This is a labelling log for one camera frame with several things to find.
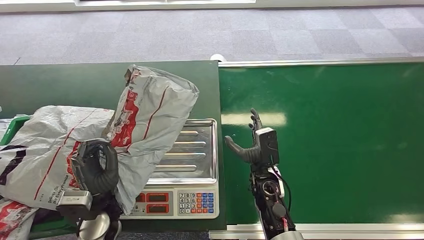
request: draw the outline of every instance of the cable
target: cable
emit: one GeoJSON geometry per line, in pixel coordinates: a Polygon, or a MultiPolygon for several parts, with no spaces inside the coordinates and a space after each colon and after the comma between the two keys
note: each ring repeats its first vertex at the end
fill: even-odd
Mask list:
{"type": "Polygon", "coordinates": [[[292,190],[290,189],[289,184],[284,180],[284,178],[276,171],[274,168],[274,162],[273,159],[270,157],[269,162],[271,163],[271,168],[274,171],[275,175],[282,181],[283,185],[287,188],[288,192],[288,211],[290,212],[290,209],[292,209],[292,190]]]}

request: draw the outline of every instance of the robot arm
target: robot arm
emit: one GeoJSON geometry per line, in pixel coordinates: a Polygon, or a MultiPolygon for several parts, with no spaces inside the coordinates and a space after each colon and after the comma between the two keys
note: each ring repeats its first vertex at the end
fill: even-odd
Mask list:
{"type": "MultiPolygon", "coordinates": [[[[230,136],[225,136],[225,143],[241,159],[250,164],[250,184],[256,209],[259,213],[266,240],[303,240],[302,234],[290,216],[289,204],[284,202],[284,179],[277,168],[279,163],[277,131],[270,127],[263,128],[261,119],[255,109],[250,110],[253,124],[253,146],[243,148],[230,136]]],[[[285,183],[289,196],[290,189],[285,183]]]]}

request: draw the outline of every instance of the plastic bag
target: plastic bag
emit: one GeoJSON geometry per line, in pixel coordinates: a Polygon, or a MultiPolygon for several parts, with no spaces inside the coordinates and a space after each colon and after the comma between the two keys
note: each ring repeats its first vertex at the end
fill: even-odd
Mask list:
{"type": "Polygon", "coordinates": [[[190,81],[149,67],[132,65],[110,132],[118,152],[116,200],[126,215],[157,164],[176,141],[199,96],[190,81]]]}
{"type": "Polygon", "coordinates": [[[81,141],[98,138],[114,111],[44,106],[7,146],[0,146],[0,195],[55,210],[65,189],[76,188],[71,156],[81,141]]]}
{"type": "Polygon", "coordinates": [[[0,240],[27,239],[38,208],[0,199],[0,240]]]}

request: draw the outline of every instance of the green table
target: green table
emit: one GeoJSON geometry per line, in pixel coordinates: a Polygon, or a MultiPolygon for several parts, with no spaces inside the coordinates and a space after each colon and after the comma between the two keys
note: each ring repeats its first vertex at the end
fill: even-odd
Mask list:
{"type": "MultiPolygon", "coordinates": [[[[218,73],[216,63],[208,61],[138,64],[164,69],[197,85],[192,72],[203,82],[210,81],[211,72],[218,73]],[[215,71],[200,67],[207,63],[215,71]]],[[[90,101],[90,106],[113,109],[112,97],[92,92],[122,87],[115,81],[122,79],[120,68],[127,65],[0,66],[0,86],[6,80],[12,92],[26,89],[29,95],[4,97],[1,91],[0,106],[13,99],[7,105],[14,107],[12,111],[3,107],[0,118],[30,114],[35,106],[46,104],[88,106],[90,101]],[[23,70],[32,70],[32,75],[23,70]],[[44,84],[34,87],[28,85],[31,81],[44,84]],[[103,84],[98,89],[87,82],[103,84]],[[54,86],[66,90],[55,93],[54,86]],[[84,102],[78,98],[82,94],[92,98],[84,102]]],[[[201,97],[208,92],[199,89],[201,97]]],[[[117,98],[119,91],[110,96],[117,98]]],[[[292,217],[306,239],[424,238],[424,59],[220,63],[219,93],[223,135],[248,147],[251,107],[259,111],[264,125],[277,130],[279,168],[293,194],[292,217]]],[[[219,102],[213,97],[196,104],[196,113],[201,113],[197,116],[212,117],[205,115],[219,102]]],[[[225,146],[222,150],[228,230],[211,231],[210,237],[263,238],[248,191],[249,166],[225,146]]],[[[211,229],[201,221],[188,224],[211,229]]],[[[138,223],[128,227],[149,230],[138,223]]]]}

